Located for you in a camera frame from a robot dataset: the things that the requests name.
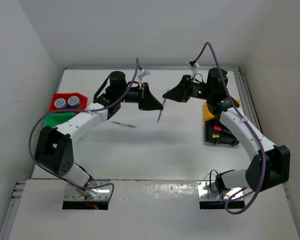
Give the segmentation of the grey purple pen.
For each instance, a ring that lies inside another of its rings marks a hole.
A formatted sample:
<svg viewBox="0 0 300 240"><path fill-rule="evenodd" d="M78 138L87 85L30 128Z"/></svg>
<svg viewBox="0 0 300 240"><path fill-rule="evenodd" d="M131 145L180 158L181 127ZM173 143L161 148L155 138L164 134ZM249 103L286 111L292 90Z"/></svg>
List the grey purple pen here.
<svg viewBox="0 0 300 240"><path fill-rule="evenodd" d="M161 119L161 117L162 117L162 113L163 113L163 110L164 110L164 107L165 107L165 104L166 104L166 98L164 98L164 100L163 100L163 102L162 102L162 110L160 110L160 112L159 112L159 115L158 115L158 118L157 118L157 124L159 124L159 122L160 122L160 119Z"/></svg>

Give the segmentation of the blue white pen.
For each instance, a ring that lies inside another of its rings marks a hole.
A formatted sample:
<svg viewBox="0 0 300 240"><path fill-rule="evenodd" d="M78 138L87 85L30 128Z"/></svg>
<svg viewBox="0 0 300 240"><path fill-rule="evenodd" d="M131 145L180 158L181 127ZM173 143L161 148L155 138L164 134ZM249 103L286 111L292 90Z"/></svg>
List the blue white pen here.
<svg viewBox="0 0 300 240"><path fill-rule="evenodd" d="M127 124L127 123L122 123L122 122L117 122L117 121L111 121L112 124L118 125L118 126L123 126L123 127L128 127L128 128L133 128L133 129L137 129L137 126L131 125L131 124Z"/></svg>

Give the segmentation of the pink highlighter marker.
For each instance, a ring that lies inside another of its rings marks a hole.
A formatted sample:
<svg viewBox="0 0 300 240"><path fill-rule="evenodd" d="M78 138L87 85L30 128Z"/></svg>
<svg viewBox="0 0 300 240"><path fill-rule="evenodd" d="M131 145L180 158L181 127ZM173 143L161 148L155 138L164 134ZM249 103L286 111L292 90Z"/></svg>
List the pink highlighter marker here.
<svg viewBox="0 0 300 240"><path fill-rule="evenodd" d="M214 131L219 132L219 133L231 134L231 132L229 130L225 130L221 126L218 126L218 125L215 125L213 129L214 129Z"/></svg>

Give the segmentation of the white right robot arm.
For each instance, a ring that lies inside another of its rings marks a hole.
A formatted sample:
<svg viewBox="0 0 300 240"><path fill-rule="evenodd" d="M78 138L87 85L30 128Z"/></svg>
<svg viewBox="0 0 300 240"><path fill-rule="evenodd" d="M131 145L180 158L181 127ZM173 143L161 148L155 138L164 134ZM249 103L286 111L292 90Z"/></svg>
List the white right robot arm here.
<svg viewBox="0 0 300 240"><path fill-rule="evenodd" d="M190 98L205 100L208 110L243 146L250 165L243 170L230 170L216 176L215 188L222 193L232 188L264 191L289 180L290 150L265 137L244 115L239 104L227 94L228 76L224 69L211 68L206 82L196 82L190 75L167 91L163 98L186 103Z"/></svg>

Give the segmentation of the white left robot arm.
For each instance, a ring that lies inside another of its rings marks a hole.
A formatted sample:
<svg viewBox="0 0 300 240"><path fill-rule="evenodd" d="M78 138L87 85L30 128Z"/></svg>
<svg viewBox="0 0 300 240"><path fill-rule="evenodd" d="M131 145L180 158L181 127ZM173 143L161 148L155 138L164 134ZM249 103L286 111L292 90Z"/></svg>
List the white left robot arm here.
<svg viewBox="0 0 300 240"><path fill-rule="evenodd" d="M78 189L91 189L93 178L75 163L73 146L94 127L113 117L122 102L135 103L141 111L163 109L163 105L150 92L147 82L133 86L132 81L126 81L122 71L113 71L85 110L62 124L45 126L40 131L34 154L37 165Z"/></svg>

